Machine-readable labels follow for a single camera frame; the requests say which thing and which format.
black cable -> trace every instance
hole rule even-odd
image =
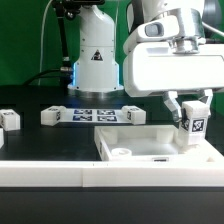
[[[49,79],[49,78],[68,78],[68,76],[65,76],[65,75],[48,75],[48,76],[41,76],[41,77],[38,77],[36,79]]]
[[[131,4],[133,6],[134,21],[129,33],[132,33],[138,26],[144,23],[143,7],[141,0],[132,0]]]
[[[68,54],[68,46],[66,40],[66,32],[65,32],[65,24],[64,24],[64,16],[65,16],[65,9],[63,7],[62,2],[53,1],[52,6],[55,9],[58,26],[60,31],[60,40],[61,40],[61,49],[62,49],[62,57],[63,66],[71,67],[71,61]]]
[[[41,78],[43,75],[49,74],[49,73],[55,73],[60,72],[60,69],[49,69],[43,72],[38,73],[37,75],[33,76],[32,78],[28,79],[23,83],[24,86],[28,86],[31,82],[33,82],[35,79]]]

white block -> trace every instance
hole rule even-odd
[[[52,106],[41,111],[41,124],[54,126],[61,120],[62,113],[66,111],[63,106]]]
[[[145,124],[146,112],[136,106],[124,106],[122,107],[124,116],[131,121],[132,124]]]
[[[180,122],[178,138],[183,146],[199,144],[204,138],[209,116],[209,106],[200,101],[182,103],[186,110],[186,119]]]
[[[5,131],[20,130],[20,116],[11,109],[0,110],[0,122]]]
[[[4,132],[3,129],[0,128],[0,148],[4,145]]]

black and white pattern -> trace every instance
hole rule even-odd
[[[1,116],[1,126],[5,126],[5,118],[3,116]]]
[[[75,109],[74,114],[92,114],[92,110],[86,110],[86,109]]]
[[[49,111],[58,111],[57,108],[49,108],[48,110],[49,110]]]
[[[59,121],[61,119],[61,113],[60,112],[57,112],[56,114],[56,120]]]
[[[73,121],[92,121],[92,116],[75,115]]]
[[[116,116],[98,116],[100,122],[117,122]]]
[[[114,110],[97,110],[98,115],[115,115]]]
[[[197,119],[193,121],[192,132],[201,132],[204,130],[204,119]]]
[[[130,111],[138,111],[138,108],[131,108]]]
[[[130,111],[128,111],[128,113],[127,113],[127,119],[131,120],[131,112]]]
[[[190,120],[186,119],[186,120],[182,121],[181,127],[183,129],[185,129],[186,131],[188,131],[189,130],[189,125],[190,125]]]
[[[3,115],[9,116],[9,115],[14,115],[14,113],[13,112],[5,112],[5,113],[3,113]]]

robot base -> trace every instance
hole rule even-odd
[[[114,91],[108,92],[90,92],[90,91],[82,91],[77,89],[74,86],[68,86],[68,94],[71,96],[83,97],[83,98],[98,98],[98,99],[105,99],[111,98],[116,96],[123,96],[125,94],[124,87],[120,86]]]

white box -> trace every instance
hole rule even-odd
[[[14,110],[0,110],[0,123],[5,131],[20,130],[20,116]]]
[[[206,140],[182,147],[172,125],[99,126],[95,143],[103,161],[205,162],[215,160],[217,150]]]
[[[122,112],[132,124],[145,124],[146,122],[146,112],[136,106],[123,106]]]
[[[62,113],[66,111],[63,106],[52,106],[41,111],[41,124],[54,126],[60,122]]]
[[[205,138],[209,106],[200,101],[186,101],[182,109],[186,110],[186,118],[180,122],[178,136],[183,145],[199,144]]]

